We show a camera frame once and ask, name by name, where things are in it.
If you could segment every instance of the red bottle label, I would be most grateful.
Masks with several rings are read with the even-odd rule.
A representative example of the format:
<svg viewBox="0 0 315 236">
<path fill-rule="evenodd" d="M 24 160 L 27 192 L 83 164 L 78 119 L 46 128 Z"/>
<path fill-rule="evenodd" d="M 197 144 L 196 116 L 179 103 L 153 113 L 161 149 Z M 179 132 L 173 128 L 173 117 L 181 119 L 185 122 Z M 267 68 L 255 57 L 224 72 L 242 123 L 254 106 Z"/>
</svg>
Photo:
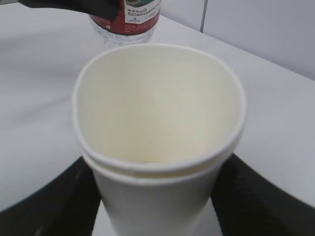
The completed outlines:
<svg viewBox="0 0 315 236">
<path fill-rule="evenodd" d="M 117 34 L 141 34 L 158 22 L 161 0 L 121 0 L 119 14 L 114 21 L 90 16 L 100 27 Z"/>
</svg>

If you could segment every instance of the black object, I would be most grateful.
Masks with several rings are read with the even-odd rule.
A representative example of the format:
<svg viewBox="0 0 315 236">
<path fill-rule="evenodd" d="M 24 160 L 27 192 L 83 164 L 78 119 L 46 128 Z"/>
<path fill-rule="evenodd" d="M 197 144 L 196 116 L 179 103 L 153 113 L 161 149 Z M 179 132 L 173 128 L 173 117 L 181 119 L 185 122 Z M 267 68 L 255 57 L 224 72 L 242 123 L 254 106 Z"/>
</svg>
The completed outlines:
<svg viewBox="0 0 315 236">
<path fill-rule="evenodd" d="M 235 155 L 224 164 L 211 198 L 224 236 L 315 236 L 315 209 Z M 80 158 L 46 187 L 1 212 L 0 236 L 90 236 L 99 203 L 93 174 Z"/>
<path fill-rule="evenodd" d="M 315 236 L 315 209 L 236 155 L 224 164 L 211 198 L 224 236 Z"/>
<path fill-rule="evenodd" d="M 80 11 L 114 21 L 118 16 L 119 0 L 19 0 L 32 8 L 60 8 Z"/>
<path fill-rule="evenodd" d="M 100 195 L 82 158 L 57 179 L 0 213 L 0 236 L 90 236 Z"/>
</svg>

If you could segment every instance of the plastic water bottle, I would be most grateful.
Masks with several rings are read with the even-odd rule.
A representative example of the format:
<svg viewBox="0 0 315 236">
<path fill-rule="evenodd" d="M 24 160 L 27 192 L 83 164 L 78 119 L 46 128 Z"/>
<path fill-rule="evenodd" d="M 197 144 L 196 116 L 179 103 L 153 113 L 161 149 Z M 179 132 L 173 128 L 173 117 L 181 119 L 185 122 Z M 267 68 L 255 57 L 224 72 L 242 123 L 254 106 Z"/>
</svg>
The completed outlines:
<svg viewBox="0 0 315 236">
<path fill-rule="evenodd" d="M 94 30 L 109 47 L 146 43 L 158 22 L 161 0 L 120 0 L 114 21 L 90 15 Z"/>
<path fill-rule="evenodd" d="M 29 7 L 51 7 L 88 13 L 93 27 L 110 47 L 150 40 L 161 0 L 19 0 Z"/>
</svg>

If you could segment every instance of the stacked paper cup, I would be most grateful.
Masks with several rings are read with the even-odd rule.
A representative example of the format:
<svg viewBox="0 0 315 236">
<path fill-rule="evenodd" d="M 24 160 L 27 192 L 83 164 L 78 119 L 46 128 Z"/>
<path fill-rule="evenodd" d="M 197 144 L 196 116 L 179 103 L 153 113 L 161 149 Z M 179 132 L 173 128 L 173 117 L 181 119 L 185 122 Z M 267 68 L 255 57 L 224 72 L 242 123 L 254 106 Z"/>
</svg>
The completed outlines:
<svg viewBox="0 0 315 236">
<path fill-rule="evenodd" d="M 244 126 L 235 74 L 191 48 L 122 47 L 82 70 L 73 106 L 117 235 L 191 236 Z"/>
</svg>

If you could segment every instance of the paper cup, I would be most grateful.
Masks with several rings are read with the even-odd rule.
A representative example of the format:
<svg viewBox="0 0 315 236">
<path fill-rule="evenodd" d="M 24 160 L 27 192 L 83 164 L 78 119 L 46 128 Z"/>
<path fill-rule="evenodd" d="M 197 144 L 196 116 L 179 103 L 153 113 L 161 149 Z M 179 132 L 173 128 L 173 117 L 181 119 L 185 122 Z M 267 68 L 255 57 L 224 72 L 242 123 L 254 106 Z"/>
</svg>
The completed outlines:
<svg viewBox="0 0 315 236">
<path fill-rule="evenodd" d="M 206 53 L 141 44 L 79 75 L 74 127 L 118 236 L 191 236 L 244 126 L 236 75 Z"/>
</svg>

